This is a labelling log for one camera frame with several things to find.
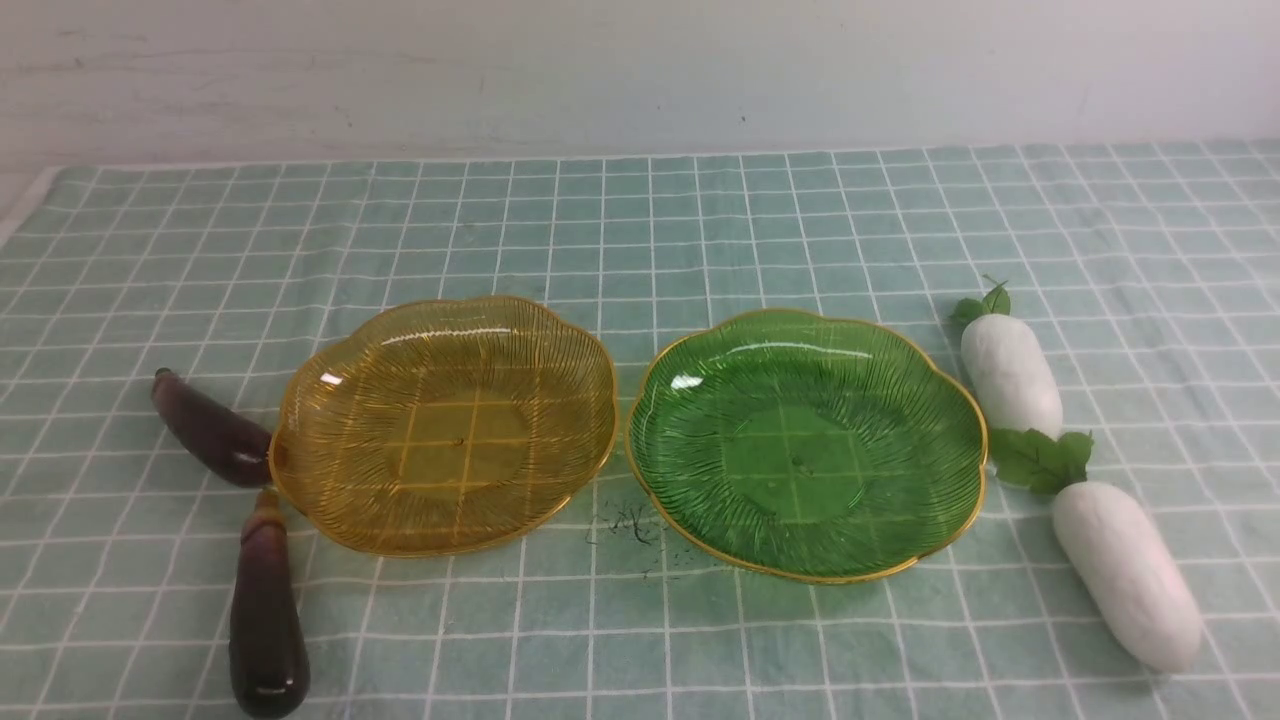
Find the daikon radish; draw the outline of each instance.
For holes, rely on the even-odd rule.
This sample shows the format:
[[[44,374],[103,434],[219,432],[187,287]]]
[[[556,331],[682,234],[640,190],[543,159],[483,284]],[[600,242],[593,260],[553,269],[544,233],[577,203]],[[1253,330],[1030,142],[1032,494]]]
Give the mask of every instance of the daikon radish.
[[[987,419],[997,477],[1056,495],[1053,532],[1116,641],[1164,673],[1190,669],[1203,620],[1181,571],[1142,506],[1088,479],[1093,438],[1065,433],[1057,384],[1025,323],[1007,316],[1004,283],[963,300],[960,359]]]
[[[1053,498],[1053,533],[1120,644],[1162,673],[1190,670],[1199,607],[1138,501],[1107,483],[1073,483]]]
[[[1062,397],[1053,372],[1027,323],[1009,316],[1004,283],[978,300],[961,301],[952,315],[965,323],[960,361],[987,425],[1037,429],[1051,438],[1062,432]]]

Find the eggplant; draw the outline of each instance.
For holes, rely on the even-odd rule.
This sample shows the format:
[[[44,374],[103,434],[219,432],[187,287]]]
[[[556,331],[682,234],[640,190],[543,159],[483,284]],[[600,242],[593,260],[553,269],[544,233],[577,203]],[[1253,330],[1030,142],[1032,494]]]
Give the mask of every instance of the eggplant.
[[[178,442],[219,478],[246,488],[271,483],[266,452],[271,433],[186,383],[169,368],[156,370],[151,404]]]
[[[259,493],[241,532],[228,651],[236,702],[251,717],[284,717],[306,698],[311,664],[289,580],[284,516],[271,489]]]

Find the green leaf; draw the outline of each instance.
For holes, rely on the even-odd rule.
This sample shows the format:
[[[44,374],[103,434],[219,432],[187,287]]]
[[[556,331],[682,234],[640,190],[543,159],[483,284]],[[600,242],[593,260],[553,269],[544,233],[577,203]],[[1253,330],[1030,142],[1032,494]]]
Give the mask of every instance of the green leaf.
[[[1083,480],[1093,438],[1082,433],[1068,436],[1064,443],[1036,429],[991,429],[991,459],[1000,479],[1039,495],[1053,495]]]
[[[959,323],[963,328],[986,314],[987,309],[982,302],[972,297],[965,297],[956,304],[955,311],[951,313],[951,320]]]
[[[991,282],[996,282],[991,275],[983,275]],[[1009,300],[1009,291],[1005,290],[1005,283],[1009,281],[996,283],[996,287],[991,288],[991,292],[983,296],[982,307],[989,315],[1007,315],[1012,310],[1012,302]]]
[[[1057,438],[1059,447],[1071,470],[1071,477],[1078,480],[1088,479],[1089,457],[1093,455],[1093,436],[1084,433],[1065,433]]]

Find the light green grid cloth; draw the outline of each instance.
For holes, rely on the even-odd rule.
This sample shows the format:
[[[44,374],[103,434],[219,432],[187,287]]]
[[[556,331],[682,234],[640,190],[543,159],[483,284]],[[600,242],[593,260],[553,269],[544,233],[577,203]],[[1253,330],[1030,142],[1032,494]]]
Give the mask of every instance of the light green grid cloth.
[[[946,315],[1009,281],[1092,478],[1147,506],[1207,618],[1162,680],[993,483],[886,582],[731,570],[625,460],[498,550],[379,560],[292,527],[305,719],[1262,720],[1280,714],[1280,141],[61,172],[0,246],[0,720],[239,717],[252,495],[161,428],[155,368],[273,423],[317,347],[490,292],[598,333],[634,397],[666,343],[760,306]]]

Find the glass plate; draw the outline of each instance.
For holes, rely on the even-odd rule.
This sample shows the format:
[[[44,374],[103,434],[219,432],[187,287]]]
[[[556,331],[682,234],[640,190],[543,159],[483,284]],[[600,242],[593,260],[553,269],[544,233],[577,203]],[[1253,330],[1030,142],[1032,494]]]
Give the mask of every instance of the glass plate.
[[[334,541],[379,555],[486,547],[568,502],[609,455],[604,346],[517,297],[381,313],[289,382],[269,455]]]
[[[968,529],[986,489],[986,425],[957,382],[887,328],[804,311],[668,347],[626,443],[691,542],[805,582],[909,568]]]

